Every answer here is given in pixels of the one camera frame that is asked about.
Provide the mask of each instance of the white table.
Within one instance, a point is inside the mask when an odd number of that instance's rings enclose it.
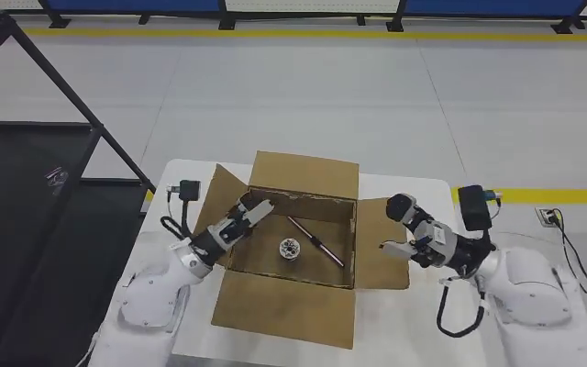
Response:
[[[251,165],[221,163],[240,180],[247,183]],[[165,167],[149,212],[141,228],[141,236],[162,232],[159,219],[166,215],[167,184],[181,180],[202,182],[202,200],[191,203],[189,223],[195,223],[214,173],[216,163],[210,161],[170,161]],[[457,229],[449,186],[440,180],[360,174],[359,198],[389,197],[408,193],[417,198],[428,213],[437,220]],[[181,203],[174,197],[172,210],[180,216]],[[125,274],[132,274],[157,259],[173,237],[161,243],[161,248],[138,245],[132,251]],[[423,270],[410,264],[410,287],[405,291],[358,291],[355,314],[353,350],[250,333],[210,325],[224,270],[215,270],[205,281],[192,287],[174,354],[243,361],[276,366],[409,366],[409,367],[485,367],[488,365],[478,332],[466,338],[451,339],[436,327],[436,314],[442,286],[438,279],[452,275],[449,269]],[[117,297],[108,311],[118,310]],[[456,282],[450,289],[444,315],[444,326],[452,330],[467,327],[475,318],[477,305],[471,288]],[[105,322],[112,322],[109,317]]]

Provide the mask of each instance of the floor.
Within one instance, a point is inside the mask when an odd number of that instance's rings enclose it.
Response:
[[[23,27],[46,27],[23,18]],[[239,28],[341,28],[351,20]],[[406,30],[550,34],[528,22],[410,21]],[[70,27],[135,28],[80,18]],[[153,19],[151,28],[216,22]],[[369,20],[366,28],[382,27]],[[419,39],[34,37],[130,156],[158,182],[173,158],[252,163],[257,150],[316,155],[451,186],[587,189],[587,43]],[[83,121],[14,42],[0,48],[0,119]],[[133,177],[101,144],[86,176]],[[500,245],[560,263],[535,203],[506,205]],[[587,259],[583,205],[561,207]]]

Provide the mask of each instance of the yellow floor line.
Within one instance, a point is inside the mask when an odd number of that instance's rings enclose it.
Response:
[[[29,36],[70,37],[184,37],[184,38],[336,38],[336,39],[449,39],[463,41],[585,42],[587,35],[386,32],[372,30],[215,30],[215,29],[108,29],[108,28],[25,28]]]
[[[529,189],[492,188],[501,192],[502,202],[509,204],[587,204],[587,190],[582,189]],[[458,187],[453,187],[452,200],[459,202]]]

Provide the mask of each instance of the cardboard box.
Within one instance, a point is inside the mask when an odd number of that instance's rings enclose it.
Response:
[[[387,239],[405,241],[405,228],[385,215],[387,198],[358,200],[358,164],[260,151],[249,185],[216,166],[195,231],[216,223],[247,191],[271,199],[275,209],[221,259],[227,271],[212,325],[352,349],[354,289],[409,285],[407,261],[379,249]],[[297,218],[345,267],[286,216]],[[279,254],[287,238],[300,242],[295,261]]]

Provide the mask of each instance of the power outlet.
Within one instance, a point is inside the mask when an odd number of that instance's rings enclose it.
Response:
[[[552,222],[550,220],[550,217],[552,217],[552,209],[551,208],[545,208],[545,207],[536,207],[534,208],[534,210],[536,210],[536,215],[538,216],[538,220],[540,221],[540,224],[542,225],[542,227],[546,227],[546,228],[556,228],[557,225],[554,224],[554,222]]]

